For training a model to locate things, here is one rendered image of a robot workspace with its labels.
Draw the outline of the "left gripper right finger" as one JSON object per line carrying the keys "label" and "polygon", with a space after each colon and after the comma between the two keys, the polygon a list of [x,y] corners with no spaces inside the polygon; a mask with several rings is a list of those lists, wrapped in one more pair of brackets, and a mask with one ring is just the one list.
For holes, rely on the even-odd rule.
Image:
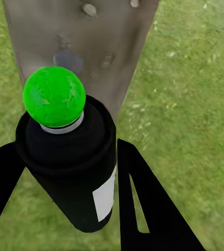
{"label": "left gripper right finger", "polygon": [[[205,251],[137,146],[117,140],[122,251]],[[149,233],[138,230],[129,175],[135,185]]]}

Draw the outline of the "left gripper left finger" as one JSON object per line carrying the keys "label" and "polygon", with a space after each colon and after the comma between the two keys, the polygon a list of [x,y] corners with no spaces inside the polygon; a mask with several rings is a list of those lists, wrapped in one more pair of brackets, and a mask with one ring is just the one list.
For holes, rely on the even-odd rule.
{"label": "left gripper left finger", "polygon": [[0,216],[25,167],[15,141],[0,147]]}

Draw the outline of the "pesticide atomizer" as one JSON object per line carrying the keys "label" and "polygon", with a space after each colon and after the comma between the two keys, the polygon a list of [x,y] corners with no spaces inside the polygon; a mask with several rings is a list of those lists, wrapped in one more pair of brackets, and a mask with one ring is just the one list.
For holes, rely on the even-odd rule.
{"label": "pesticide atomizer", "polygon": [[15,129],[22,162],[81,232],[101,230],[110,220],[117,168],[116,127],[104,104],[86,95],[76,76],[83,60],[57,51],[53,67],[26,81],[27,111]]}

